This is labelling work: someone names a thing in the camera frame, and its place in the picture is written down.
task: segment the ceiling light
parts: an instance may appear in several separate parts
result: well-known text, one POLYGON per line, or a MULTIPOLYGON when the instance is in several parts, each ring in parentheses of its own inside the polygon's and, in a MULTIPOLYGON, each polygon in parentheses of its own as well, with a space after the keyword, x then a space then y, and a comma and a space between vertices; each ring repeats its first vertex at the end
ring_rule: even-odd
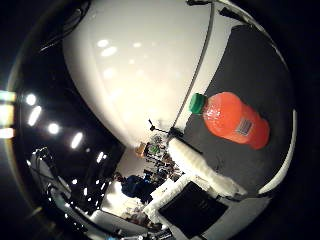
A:
POLYGON ((101 48, 106 47, 108 44, 109 44, 109 41, 106 39, 102 39, 97 42, 97 46, 101 48))
POLYGON ((13 128, 2 128, 0 129, 0 138, 10 139, 14 137, 14 129, 13 128))
POLYGON ((108 47, 101 52, 102 57, 110 57, 118 51, 116 47, 108 47))
POLYGON ((141 42, 135 42, 133 45, 132 45, 134 48, 139 48, 142 46, 142 43, 141 42))
POLYGON ((37 98, 34 94, 29 94, 26 97, 26 103, 30 106, 33 106, 37 101, 37 98))
POLYGON ((60 127, 56 123, 50 123, 48 126, 48 131, 51 134, 57 134, 59 132, 59 129, 60 129, 60 127))
POLYGON ((100 152, 98 157, 97 157, 97 163, 99 163, 103 157, 104 153, 103 152, 100 152))
POLYGON ((16 93, 0 90, 0 100, 14 102, 17 98, 16 93))
POLYGON ((40 116, 41 110, 42 110, 42 108, 40 106, 37 106, 32 109, 31 114, 29 116, 29 120, 28 120, 28 124, 30 126, 33 126, 37 122, 37 120, 40 116))
POLYGON ((77 148, 79 146, 82 138, 83 138, 83 134, 81 132, 78 132, 72 139, 71 148, 73 148, 73 149, 77 148))
POLYGON ((0 125, 7 126, 14 123, 14 107, 11 104, 0 105, 0 125))
POLYGON ((107 68, 103 71, 103 77, 107 79, 111 79, 115 76, 115 70, 113 68, 107 68))

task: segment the man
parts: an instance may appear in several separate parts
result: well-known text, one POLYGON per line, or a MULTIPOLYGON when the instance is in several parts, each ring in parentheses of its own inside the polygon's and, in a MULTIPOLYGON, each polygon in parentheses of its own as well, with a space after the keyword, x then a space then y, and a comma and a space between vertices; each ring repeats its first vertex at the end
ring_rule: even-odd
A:
POLYGON ((125 178, 119 172, 113 174, 113 179, 121 182, 121 191, 124 195, 131 198, 139 198, 142 203, 152 201, 151 193, 156 189, 156 186, 141 177, 131 175, 125 178))

